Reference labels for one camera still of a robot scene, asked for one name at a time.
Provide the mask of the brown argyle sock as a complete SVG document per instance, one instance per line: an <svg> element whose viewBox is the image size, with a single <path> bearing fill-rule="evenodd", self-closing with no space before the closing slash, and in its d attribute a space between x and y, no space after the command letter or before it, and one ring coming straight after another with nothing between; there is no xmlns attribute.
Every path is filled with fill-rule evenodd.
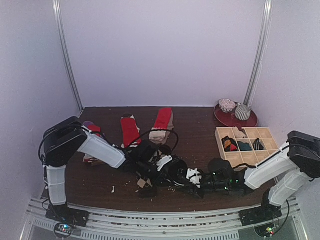
<svg viewBox="0 0 320 240"><path fill-rule="evenodd" d="M138 169L138 196L141 199L155 198L158 196L157 179L160 174L156 163L160 160L160 151L156 150L150 160L141 160L137 163Z"/></svg>

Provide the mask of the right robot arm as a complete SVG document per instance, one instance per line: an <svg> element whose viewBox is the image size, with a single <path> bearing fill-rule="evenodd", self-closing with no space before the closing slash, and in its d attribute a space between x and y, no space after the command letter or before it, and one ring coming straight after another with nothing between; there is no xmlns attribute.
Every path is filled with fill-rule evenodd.
<svg viewBox="0 0 320 240"><path fill-rule="evenodd" d="M305 183L319 178L320 139L291 131L279 150L255 165L242 163L232 167L229 161L215 158L209 162L208 170L204 173L179 167L175 175L194 195L203 198L205 191L247 195L285 174L263 194L261 206L254 209L258 219L266 221Z"/></svg>

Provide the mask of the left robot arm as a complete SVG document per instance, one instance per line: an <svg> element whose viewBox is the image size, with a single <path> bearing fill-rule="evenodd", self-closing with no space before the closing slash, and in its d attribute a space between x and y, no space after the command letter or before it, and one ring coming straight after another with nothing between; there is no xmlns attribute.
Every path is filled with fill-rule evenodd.
<svg viewBox="0 0 320 240"><path fill-rule="evenodd" d="M170 154L160 157L156 163L151 162L160 146L141 140L134 117L123 117L120 123L124 138L122 146L112 144L100 131L86 127L75 116L44 133L38 156L45 169L45 184L53 206L51 211L61 222L72 218L71 209L66 207L65 172L75 153L89 155L122 172L138 172L149 179L156 178L173 163L174 158Z"/></svg>

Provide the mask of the rolled colourful socks in box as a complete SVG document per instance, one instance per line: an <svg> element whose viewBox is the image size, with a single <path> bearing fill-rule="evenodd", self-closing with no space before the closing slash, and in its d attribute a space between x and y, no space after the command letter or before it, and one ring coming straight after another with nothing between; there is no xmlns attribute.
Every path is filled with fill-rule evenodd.
<svg viewBox="0 0 320 240"><path fill-rule="evenodd" d="M233 138L226 136L221 139L221 142L222 142L222 146L223 146L223 149L225 152L237 152L238 151L237 142Z"/></svg>

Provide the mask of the wooden divided organizer box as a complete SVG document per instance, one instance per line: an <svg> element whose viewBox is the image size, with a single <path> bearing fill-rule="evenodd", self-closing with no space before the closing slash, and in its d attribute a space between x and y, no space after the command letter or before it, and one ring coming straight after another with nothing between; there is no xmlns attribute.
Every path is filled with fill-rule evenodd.
<svg viewBox="0 0 320 240"><path fill-rule="evenodd" d="M278 150L278 145L267 127L217 127L215 138L220 157L231 163L255 165Z"/></svg>

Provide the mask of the teal rolled sock in box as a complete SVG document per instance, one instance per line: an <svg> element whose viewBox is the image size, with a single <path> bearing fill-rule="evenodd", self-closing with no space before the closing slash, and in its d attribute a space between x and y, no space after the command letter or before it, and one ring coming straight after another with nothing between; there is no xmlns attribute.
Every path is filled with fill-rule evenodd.
<svg viewBox="0 0 320 240"><path fill-rule="evenodd" d="M247 152L247 151L253 150L249 142L238 141L237 144L241 152Z"/></svg>

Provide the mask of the beige sock in box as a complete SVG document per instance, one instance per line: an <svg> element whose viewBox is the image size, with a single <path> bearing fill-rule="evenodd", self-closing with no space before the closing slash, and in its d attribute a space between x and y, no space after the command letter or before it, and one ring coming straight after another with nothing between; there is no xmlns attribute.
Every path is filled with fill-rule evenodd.
<svg viewBox="0 0 320 240"><path fill-rule="evenodd" d="M235 136L236 139L246 139L247 136L244 132L242 132L241 130L239 130L237 127L233 127L233 134Z"/></svg>

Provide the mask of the red sock far left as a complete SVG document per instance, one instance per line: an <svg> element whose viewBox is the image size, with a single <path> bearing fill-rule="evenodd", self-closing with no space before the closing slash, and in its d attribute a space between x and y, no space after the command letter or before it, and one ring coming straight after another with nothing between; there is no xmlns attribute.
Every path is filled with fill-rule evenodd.
<svg viewBox="0 0 320 240"><path fill-rule="evenodd" d="M97 136L101 136L100 132L101 132L101 128L95 124L91 124L91 125L88 125L87 128L92 131L92 132L95 132L95 134Z"/></svg>

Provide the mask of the black striped sock in box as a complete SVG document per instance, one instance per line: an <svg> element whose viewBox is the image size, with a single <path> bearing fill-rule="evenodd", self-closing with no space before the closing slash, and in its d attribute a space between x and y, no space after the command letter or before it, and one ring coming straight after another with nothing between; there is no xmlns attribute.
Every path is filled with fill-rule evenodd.
<svg viewBox="0 0 320 240"><path fill-rule="evenodd" d="M263 151L265 149L265 147L263 146L263 144L259 138L256 138L253 141L252 146L255 151Z"/></svg>

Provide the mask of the purple striped sock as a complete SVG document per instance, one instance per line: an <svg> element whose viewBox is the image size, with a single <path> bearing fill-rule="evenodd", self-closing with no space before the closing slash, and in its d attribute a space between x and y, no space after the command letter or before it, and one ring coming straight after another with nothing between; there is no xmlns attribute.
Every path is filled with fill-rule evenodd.
<svg viewBox="0 0 320 240"><path fill-rule="evenodd" d="M95 132L92 132L91 130L88 129L88 125L96 125L96 124L93 123L93 122L91 122L91 121L85 121L85 122L83 123L82 129L83 129L87 134L89 134L90 136L93 136L93 135L97 136L97 135L95 134ZM97 137L99 137L99 138L101 138L101 139L105 139L105 135L101 132L101 127L100 127L100 136L97 136Z"/></svg>

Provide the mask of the red round tray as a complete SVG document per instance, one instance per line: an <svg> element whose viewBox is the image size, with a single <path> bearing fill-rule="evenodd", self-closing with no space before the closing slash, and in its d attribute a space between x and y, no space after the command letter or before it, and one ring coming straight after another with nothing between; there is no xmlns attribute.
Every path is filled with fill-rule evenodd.
<svg viewBox="0 0 320 240"><path fill-rule="evenodd" d="M235 127L236 125L241 125L242 127L257 127L258 117L254 111L251 111L250 117L246 121L241 121L236 118L235 110L232 112L225 113L220 109L219 104L214 107L213 110L215 118L226 127Z"/></svg>

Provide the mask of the grey striped cup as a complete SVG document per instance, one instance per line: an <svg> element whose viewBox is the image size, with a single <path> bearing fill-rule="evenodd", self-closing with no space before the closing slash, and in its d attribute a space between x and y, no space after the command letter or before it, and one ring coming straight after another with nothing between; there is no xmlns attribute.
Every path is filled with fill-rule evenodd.
<svg viewBox="0 0 320 240"><path fill-rule="evenodd" d="M239 121L247 121L251 116L251 109L245 104L239 104L235 109L235 117Z"/></svg>

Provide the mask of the white patterned bowl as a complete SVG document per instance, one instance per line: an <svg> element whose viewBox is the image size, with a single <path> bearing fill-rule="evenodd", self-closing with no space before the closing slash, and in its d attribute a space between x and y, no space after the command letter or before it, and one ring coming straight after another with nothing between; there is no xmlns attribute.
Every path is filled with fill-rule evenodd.
<svg viewBox="0 0 320 240"><path fill-rule="evenodd" d="M224 113L230 113L236 108L236 103L228 98L223 98L220 99L219 102L219 108L224 112Z"/></svg>

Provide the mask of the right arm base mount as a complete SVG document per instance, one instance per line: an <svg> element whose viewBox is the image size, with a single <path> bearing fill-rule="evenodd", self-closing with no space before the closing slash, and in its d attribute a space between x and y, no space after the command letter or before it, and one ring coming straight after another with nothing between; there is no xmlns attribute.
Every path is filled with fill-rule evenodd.
<svg viewBox="0 0 320 240"><path fill-rule="evenodd" d="M242 226L255 225L272 220L274 217L280 218L282 211L280 206L274 206L267 203L263 203L259 207L241 210L239 217Z"/></svg>

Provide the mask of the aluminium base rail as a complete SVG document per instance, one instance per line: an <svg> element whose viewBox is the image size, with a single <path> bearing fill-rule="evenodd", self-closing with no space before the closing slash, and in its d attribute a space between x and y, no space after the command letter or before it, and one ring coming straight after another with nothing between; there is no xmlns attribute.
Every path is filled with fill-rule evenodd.
<svg viewBox="0 0 320 240"><path fill-rule="evenodd" d="M58 240L54 234L56 221L46 218L42 202L32 198L19 240ZM282 217L244 226L239 212L251 207L238 207L194 212L134 212L70 204L71 208L88 211L85 227L76 227L66 240L311 240L303 224L295 197L289 199L290 214L279 233L260 237L258 228L284 223Z"/></svg>

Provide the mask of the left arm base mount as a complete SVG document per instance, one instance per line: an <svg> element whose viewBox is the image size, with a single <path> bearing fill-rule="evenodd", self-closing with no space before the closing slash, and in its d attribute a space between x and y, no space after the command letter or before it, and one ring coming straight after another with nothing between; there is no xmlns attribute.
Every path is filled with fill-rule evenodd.
<svg viewBox="0 0 320 240"><path fill-rule="evenodd" d="M89 212L70 208L67 204L52 205L50 203L46 210L45 217L72 226L86 227L89 219Z"/></svg>

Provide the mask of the aluminium frame post left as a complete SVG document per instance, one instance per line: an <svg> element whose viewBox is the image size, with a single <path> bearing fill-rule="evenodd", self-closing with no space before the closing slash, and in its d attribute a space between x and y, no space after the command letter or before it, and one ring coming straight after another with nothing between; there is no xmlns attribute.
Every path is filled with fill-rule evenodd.
<svg viewBox="0 0 320 240"><path fill-rule="evenodd" d="M62 50L62 57L63 62L66 69L66 74L68 81L70 83L71 91L74 96L77 108L80 112L84 110L84 106L80 97L80 93L76 84L72 63L70 59L70 54L68 50L67 40L65 36L65 30L64 30L64 24L63 24L63 17L62 17L62 11L61 11L61 1L60 0L53 0L52 1L53 6L53 13L57 25L58 35L60 39L60 45Z"/></svg>

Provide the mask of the aluminium frame post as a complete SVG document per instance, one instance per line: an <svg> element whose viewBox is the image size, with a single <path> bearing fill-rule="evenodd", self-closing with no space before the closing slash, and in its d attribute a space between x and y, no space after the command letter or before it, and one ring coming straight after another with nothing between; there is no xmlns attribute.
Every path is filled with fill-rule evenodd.
<svg viewBox="0 0 320 240"><path fill-rule="evenodd" d="M247 91L244 97L244 102L243 102L249 108L253 105L254 97L255 97L259 79L260 79L260 74L262 71L263 57L267 49L268 38L270 34L270 24L272 20L272 10L274 5L273 2L274 2L273 0L264 1L263 15L262 15L256 54L255 54L253 68L252 68L250 79L249 79L249 84L248 84Z"/></svg>
<svg viewBox="0 0 320 240"><path fill-rule="evenodd" d="M63 24L63 17L62 17L62 11L61 11L61 1L60 0L53 0L52 1L53 6L53 13L57 25L58 35L60 39L60 45L62 50L62 57L63 62L66 69L66 74L68 81L70 83L71 91L74 96L77 108L80 112L84 110L84 106L80 97L80 93L76 84L72 63L70 59L70 54L68 50L67 40L65 36L65 30L64 30L64 24Z"/></svg>

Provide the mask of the aluminium frame post right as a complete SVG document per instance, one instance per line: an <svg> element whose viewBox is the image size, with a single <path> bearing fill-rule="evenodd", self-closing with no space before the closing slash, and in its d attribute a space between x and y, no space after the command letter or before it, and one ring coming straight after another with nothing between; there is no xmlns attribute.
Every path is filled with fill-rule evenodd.
<svg viewBox="0 0 320 240"><path fill-rule="evenodd" d="M268 38L270 34L270 24L272 20L272 10L274 5L273 2L274 2L273 0L264 1L263 15L262 15L256 54L255 54L253 68L252 68L250 79L249 79L249 84L248 84L247 91L244 97L244 102L243 102L249 108L253 105L254 97L255 97L259 79L260 79L260 74L262 71L263 57L267 49Z"/></svg>

